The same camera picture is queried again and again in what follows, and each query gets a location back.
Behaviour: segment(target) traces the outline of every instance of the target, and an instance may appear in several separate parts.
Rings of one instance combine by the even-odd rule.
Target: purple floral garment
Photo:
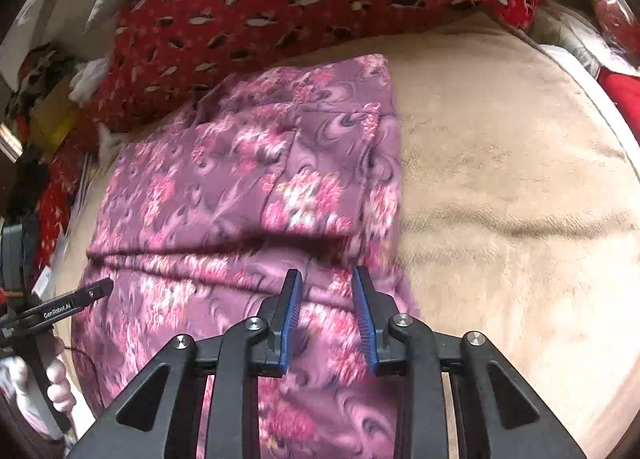
[[[125,147],[104,195],[83,283],[114,290],[74,317],[109,403],[176,333],[219,335],[300,270],[304,333],[289,373],[259,382],[262,457],[391,457],[397,388],[366,372],[351,272],[416,314],[392,265],[399,127],[382,55],[229,77]],[[203,420],[209,410],[205,397]],[[204,448],[204,425],[198,455]]]

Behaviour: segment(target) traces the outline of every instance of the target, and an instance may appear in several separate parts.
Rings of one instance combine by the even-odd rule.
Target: black cable
[[[104,404],[104,400],[102,399],[102,392],[100,392],[100,381],[98,381],[98,367],[95,366],[94,361],[91,359],[91,356],[89,356],[87,353],[85,353],[84,351],[80,350],[80,349],[76,349],[75,347],[68,347],[65,345],[65,349],[67,351],[72,351],[75,353],[80,353],[81,355],[83,355],[87,360],[89,360],[89,363],[91,363],[91,367],[94,370],[94,375],[95,375],[95,385],[97,386],[98,389],[98,395],[100,396],[100,403],[102,405],[102,411],[104,412],[104,410],[106,409],[106,406]]]

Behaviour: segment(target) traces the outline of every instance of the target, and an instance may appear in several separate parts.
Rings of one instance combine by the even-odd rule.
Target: cardboard box
[[[65,76],[31,112],[30,142],[38,145],[50,160],[74,128],[81,110],[69,100],[71,75]]]

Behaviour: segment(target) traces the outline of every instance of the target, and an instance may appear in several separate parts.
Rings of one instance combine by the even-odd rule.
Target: bed
[[[290,62],[370,52],[390,63],[404,171],[398,262],[422,319],[483,331],[587,456],[607,457],[640,409],[638,145],[579,76],[484,14]],[[89,188],[58,294],[81,281],[112,173]],[[72,322],[57,329],[69,344]]]

